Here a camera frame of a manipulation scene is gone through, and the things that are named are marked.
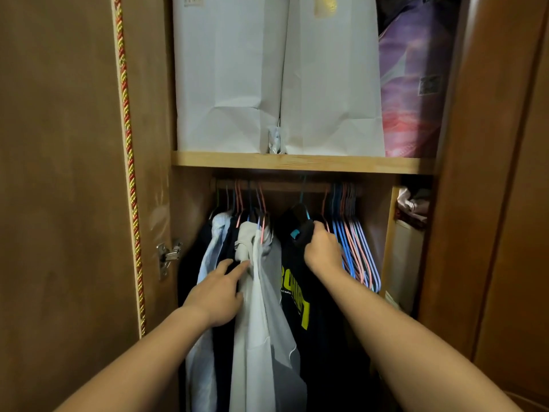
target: clothes rod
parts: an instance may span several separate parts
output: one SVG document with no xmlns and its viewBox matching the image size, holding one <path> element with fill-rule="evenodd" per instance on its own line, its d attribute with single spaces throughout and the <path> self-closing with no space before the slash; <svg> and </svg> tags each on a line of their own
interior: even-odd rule
<svg viewBox="0 0 549 412">
<path fill-rule="evenodd" d="M 277 182 L 277 181 L 247 181 L 247 180 L 235 180 L 235 179 L 216 179 L 213 178 L 210 182 L 210 189 L 212 192 L 215 192 L 217 189 L 235 189 L 235 182 L 238 182 L 238 186 L 241 190 L 247 191 L 248 186 L 252 190 L 259 190 L 259 185 L 261 189 L 265 191 L 274 191 L 274 192 L 301 192 L 304 193 L 319 193 L 324 194 L 326 191 L 330 192 L 333 189 L 333 183 L 328 182 Z M 362 195 L 362 187 L 355 185 L 356 195 L 360 197 Z"/>
</svg>

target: black t-shirt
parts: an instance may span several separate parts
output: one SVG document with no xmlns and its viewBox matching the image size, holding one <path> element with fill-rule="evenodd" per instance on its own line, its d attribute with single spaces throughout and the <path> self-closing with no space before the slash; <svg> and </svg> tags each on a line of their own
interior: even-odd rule
<svg viewBox="0 0 549 412">
<path fill-rule="evenodd" d="M 189 292 L 196 286 L 198 280 L 198 273 L 200 271 L 200 265 L 202 264 L 202 258 L 208 249 L 208 245 L 211 241 L 211 221 L 204 223 L 198 233 L 198 237 L 193 243 L 189 251 L 181 259 L 179 268 L 177 270 L 177 305 L 183 305 L 185 299 L 189 295 Z M 185 392 L 185 361 L 179 366 L 179 409 L 184 412 L 186 405 L 186 392 Z"/>
<path fill-rule="evenodd" d="M 237 217 L 232 217 L 227 236 L 217 258 L 217 265 L 225 259 L 234 260 L 236 255 L 234 244 L 238 239 L 239 231 L 236 224 Z M 238 262 L 234 261 L 225 274 L 230 273 L 236 266 L 238 266 Z M 212 329 L 215 381 L 217 385 L 217 412 L 229 411 L 230 379 L 233 371 L 234 324 L 235 319 L 233 318 L 227 324 Z"/>
<path fill-rule="evenodd" d="M 282 245 L 281 305 L 301 356 L 307 410 L 340 410 L 349 404 L 351 391 L 362 389 L 353 381 L 341 311 L 305 264 L 305 246 L 313 229 L 312 221 L 300 226 L 292 210 L 277 223 Z"/>
</svg>

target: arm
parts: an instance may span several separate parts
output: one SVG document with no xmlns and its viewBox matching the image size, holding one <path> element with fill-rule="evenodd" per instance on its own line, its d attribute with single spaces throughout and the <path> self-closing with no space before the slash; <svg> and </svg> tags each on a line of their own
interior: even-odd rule
<svg viewBox="0 0 549 412">
<path fill-rule="evenodd" d="M 349 276 L 341 268 L 337 239 L 321 223 L 315 224 L 305 261 L 405 410 L 520 411 L 454 348 Z"/>
<path fill-rule="evenodd" d="M 221 262 L 192 289 L 181 308 L 82 386 L 56 412 L 150 410 L 203 332 L 229 322 L 242 306 L 242 294 L 235 294 L 236 284 L 248 262 L 225 275 L 231 262 Z"/>
</svg>

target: forearm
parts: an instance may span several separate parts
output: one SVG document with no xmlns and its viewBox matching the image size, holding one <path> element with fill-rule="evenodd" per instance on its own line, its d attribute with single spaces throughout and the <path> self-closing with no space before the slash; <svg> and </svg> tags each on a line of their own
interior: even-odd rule
<svg viewBox="0 0 549 412">
<path fill-rule="evenodd" d="M 345 272 L 338 273 L 321 280 L 406 411 L 520 410 L 454 348 Z"/>
<path fill-rule="evenodd" d="M 145 412 L 154 406 L 207 318 L 179 308 L 63 403 L 57 412 Z"/>
</svg>

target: door hinge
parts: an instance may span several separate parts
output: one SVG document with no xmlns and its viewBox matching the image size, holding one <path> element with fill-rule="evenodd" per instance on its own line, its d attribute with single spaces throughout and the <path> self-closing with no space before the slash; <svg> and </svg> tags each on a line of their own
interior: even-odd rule
<svg viewBox="0 0 549 412">
<path fill-rule="evenodd" d="M 175 240 L 174 246 L 171 251 L 168 250 L 164 243 L 160 243 L 156 246 L 158 251 L 158 261 L 160 266 L 160 280 L 168 276 L 168 267 L 174 260 L 178 260 L 181 257 L 181 241 Z"/>
</svg>

